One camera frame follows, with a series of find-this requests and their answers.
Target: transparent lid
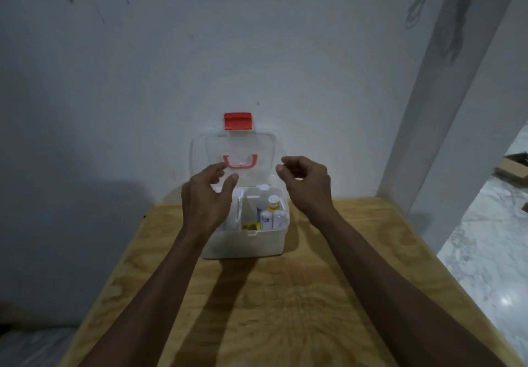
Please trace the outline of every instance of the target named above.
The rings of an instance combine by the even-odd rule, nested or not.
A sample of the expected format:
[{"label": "transparent lid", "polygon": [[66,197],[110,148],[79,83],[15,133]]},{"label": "transparent lid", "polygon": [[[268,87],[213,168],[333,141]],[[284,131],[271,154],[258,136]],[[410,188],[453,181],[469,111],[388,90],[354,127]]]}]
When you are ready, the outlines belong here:
[{"label": "transparent lid", "polygon": [[282,144],[273,133],[221,131],[204,134],[191,143],[191,174],[200,172],[209,164],[226,162],[228,168],[224,177],[239,174],[238,186],[268,184],[282,187],[275,166],[284,155]]}]

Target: bottle cap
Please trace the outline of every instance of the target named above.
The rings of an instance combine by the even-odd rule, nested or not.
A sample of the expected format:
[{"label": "bottle cap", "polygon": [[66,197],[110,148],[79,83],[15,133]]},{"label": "bottle cap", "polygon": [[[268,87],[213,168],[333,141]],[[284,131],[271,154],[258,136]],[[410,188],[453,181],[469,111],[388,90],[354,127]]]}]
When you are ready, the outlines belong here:
[{"label": "bottle cap", "polygon": [[269,206],[271,208],[276,208],[278,207],[278,204],[281,200],[279,199],[279,196],[277,195],[271,195],[270,197],[268,197],[268,202],[269,202]]}]

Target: wood grain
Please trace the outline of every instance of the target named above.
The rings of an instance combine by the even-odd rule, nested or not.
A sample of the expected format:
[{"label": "wood grain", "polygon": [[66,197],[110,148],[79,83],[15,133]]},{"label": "wood grain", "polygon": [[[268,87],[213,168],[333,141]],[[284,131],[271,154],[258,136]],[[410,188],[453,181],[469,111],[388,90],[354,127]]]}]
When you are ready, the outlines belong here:
[{"label": "wood grain", "polygon": [[[390,204],[375,197],[335,204],[404,277],[508,366],[523,366]],[[159,367],[396,366],[322,235],[294,207],[291,212],[281,256],[199,260]],[[179,206],[149,211],[60,367],[76,366],[89,352],[162,261],[181,224]]]}]

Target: open cardboard box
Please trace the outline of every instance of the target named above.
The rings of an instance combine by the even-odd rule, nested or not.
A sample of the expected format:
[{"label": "open cardboard box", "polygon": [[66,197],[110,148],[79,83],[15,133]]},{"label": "open cardboard box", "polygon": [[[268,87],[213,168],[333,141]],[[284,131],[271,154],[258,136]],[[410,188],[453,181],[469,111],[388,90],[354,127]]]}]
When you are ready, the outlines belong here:
[{"label": "open cardboard box", "polygon": [[526,153],[510,154],[503,157],[495,173],[517,183],[528,185],[528,155]]}]

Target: plastic box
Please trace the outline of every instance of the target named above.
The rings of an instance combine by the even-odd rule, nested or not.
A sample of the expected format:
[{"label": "plastic box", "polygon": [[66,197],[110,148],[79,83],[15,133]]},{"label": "plastic box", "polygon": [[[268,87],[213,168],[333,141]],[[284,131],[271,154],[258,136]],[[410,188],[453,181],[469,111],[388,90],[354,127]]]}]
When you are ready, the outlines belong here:
[{"label": "plastic box", "polygon": [[[219,184],[233,173],[239,180],[227,220],[213,233],[202,251],[204,259],[263,257],[280,255],[290,223],[287,191],[277,176],[275,166],[284,155],[274,133],[263,131],[221,131],[209,133],[191,144],[191,172],[196,174],[209,164],[226,162],[228,168]],[[243,230],[242,224],[256,222],[255,205],[264,206],[260,186],[269,185],[267,196],[277,195],[280,208],[287,214],[286,223],[277,230]]]}]

